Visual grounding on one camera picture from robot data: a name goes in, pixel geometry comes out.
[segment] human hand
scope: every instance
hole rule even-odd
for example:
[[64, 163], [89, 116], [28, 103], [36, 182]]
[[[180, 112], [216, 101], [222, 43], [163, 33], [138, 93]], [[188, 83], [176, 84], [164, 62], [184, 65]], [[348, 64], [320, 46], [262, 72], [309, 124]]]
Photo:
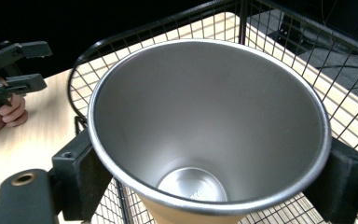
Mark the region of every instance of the human hand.
[[4, 126], [15, 127], [25, 123], [28, 119], [28, 112], [25, 110], [25, 99], [13, 94], [9, 100], [11, 106], [0, 107], [0, 129]]

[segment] wire mesh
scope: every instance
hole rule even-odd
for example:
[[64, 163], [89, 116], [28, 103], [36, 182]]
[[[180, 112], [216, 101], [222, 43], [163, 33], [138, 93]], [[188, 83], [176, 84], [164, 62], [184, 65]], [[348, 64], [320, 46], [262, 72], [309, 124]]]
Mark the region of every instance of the wire mesh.
[[[138, 49], [183, 38], [240, 43], [286, 63], [323, 100], [332, 135], [358, 150], [358, 42], [259, 0], [213, 1], [93, 45], [78, 58], [68, 81], [69, 101], [83, 124], [95, 85], [110, 67]], [[137, 195], [115, 179], [91, 222], [155, 223]], [[250, 214], [240, 223], [325, 222], [300, 193], [285, 203]]]

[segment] table surface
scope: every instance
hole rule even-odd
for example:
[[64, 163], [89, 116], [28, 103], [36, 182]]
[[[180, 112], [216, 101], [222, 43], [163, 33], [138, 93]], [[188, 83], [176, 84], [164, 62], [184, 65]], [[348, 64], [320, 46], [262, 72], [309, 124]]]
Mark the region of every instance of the table surface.
[[75, 133], [75, 112], [66, 96], [69, 71], [45, 79], [48, 87], [25, 96], [29, 118], [16, 128], [0, 131], [0, 184], [28, 169], [52, 167], [51, 157]]

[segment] silver cup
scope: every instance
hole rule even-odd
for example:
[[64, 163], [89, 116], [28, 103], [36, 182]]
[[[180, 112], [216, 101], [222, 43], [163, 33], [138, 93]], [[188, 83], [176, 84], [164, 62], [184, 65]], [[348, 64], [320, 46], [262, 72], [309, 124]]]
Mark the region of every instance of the silver cup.
[[113, 66], [91, 96], [89, 134], [158, 223], [235, 223], [282, 203], [322, 171], [331, 144], [324, 106], [297, 73], [194, 39]]

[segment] wire frame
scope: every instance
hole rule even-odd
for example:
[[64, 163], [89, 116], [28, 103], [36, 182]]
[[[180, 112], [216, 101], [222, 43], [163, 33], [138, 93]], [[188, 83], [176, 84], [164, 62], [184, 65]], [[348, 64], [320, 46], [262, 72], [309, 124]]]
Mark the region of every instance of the wire frame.
[[[358, 150], [358, 42], [260, 0], [213, 1], [97, 42], [78, 58], [68, 80], [69, 101], [83, 125], [92, 92], [110, 67], [138, 49], [184, 38], [243, 44], [287, 64], [319, 94], [332, 135]], [[115, 179], [91, 222], [155, 223], [137, 195]], [[325, 222], [300, 193], [285, 203], [250, 214], [240, 223]]]

